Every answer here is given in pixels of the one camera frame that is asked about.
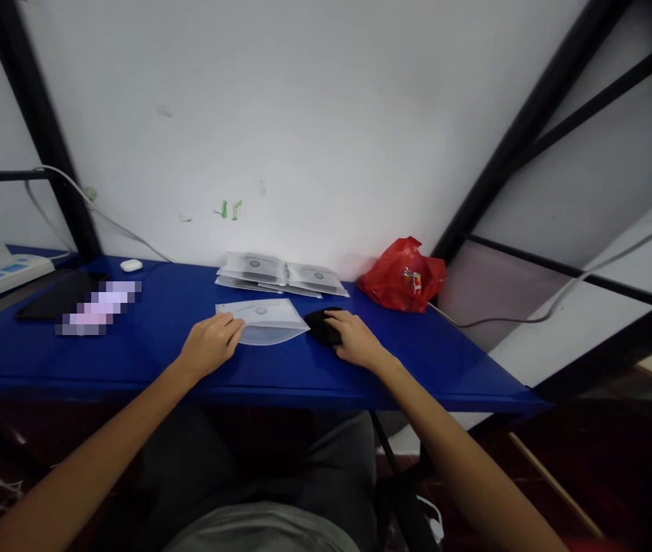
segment white power strip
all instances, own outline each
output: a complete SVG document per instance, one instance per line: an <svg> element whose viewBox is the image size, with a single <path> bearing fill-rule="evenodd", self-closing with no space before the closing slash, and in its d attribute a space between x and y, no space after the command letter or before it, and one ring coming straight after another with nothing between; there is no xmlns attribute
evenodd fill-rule
<svg viewBox="0 0 652 552"><path fill-rule="evenodd" d="M37 255L12 255L12 263L0 270L0 293L26 284L55 269L52 261Z"/></svg>

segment black smartphone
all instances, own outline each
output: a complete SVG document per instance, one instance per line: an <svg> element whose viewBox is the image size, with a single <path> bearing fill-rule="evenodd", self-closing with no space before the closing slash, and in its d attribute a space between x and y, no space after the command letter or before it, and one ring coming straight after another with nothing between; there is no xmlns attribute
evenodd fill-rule
<svg viewBox="0 0 652 552"><path fill-rule="evenodd" d="M74 313L76 305L84 302L84 294L98 291L98 283L108 279L108 274L74 272L18 311L14 318L55 320L59 314Z"/></svg>

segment right hand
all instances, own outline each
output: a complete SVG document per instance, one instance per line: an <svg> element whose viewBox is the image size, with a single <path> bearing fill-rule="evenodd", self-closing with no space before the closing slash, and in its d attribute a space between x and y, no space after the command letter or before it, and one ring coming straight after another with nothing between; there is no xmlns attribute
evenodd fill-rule
<svg viewBox="0 0 652 552"><path fill-rule="evenodd" d="M341 334L343 345L336 346L336 355L346 362L375 372L395 361L361 318L347 310L327 310L326 323Z"/></svg>

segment leg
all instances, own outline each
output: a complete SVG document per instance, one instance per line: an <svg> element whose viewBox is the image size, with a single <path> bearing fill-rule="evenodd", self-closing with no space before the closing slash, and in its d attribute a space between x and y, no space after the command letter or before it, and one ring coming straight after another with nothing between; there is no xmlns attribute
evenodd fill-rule
<svg viewBox="0 0 652 552"><path fill-rule="evenodd" d="M143 448L140 487L154 507L139 550L161 550L181 529L245 496L238 469L200 407L178 406Z"/></svg>
<svg viewBox="0 0 652 552"><path fill-rule="evenodd" d="M340 424L333 426L332 421ZM362 552L376 545L373 494L376 480L374 432L367 412L315 416L325 429L310 447L299 478L269 479L258 490L270 500L292 504L341 527Z"/></svg>

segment hand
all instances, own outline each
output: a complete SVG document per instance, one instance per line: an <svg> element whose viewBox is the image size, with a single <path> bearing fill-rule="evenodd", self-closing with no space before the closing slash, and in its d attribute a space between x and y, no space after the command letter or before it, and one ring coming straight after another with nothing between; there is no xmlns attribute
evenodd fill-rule
<svg viewBox="0 0 652 552"><path fill-rule="evenodd" d="M326 323L341 334L343 345L336 347L340 359L372 372L396 361L361 318L347 310L327 310L326 314L331 317L326 318Z"/></svg>
<svg viewBox="0 0 652 552"><path fill-rule="evenodd" d="M170 368L189 377L191 386L194 386L234 355L242 331L244 321L235 320L231 313L218 313L198 322L190 330L180 355Z"/></svg>

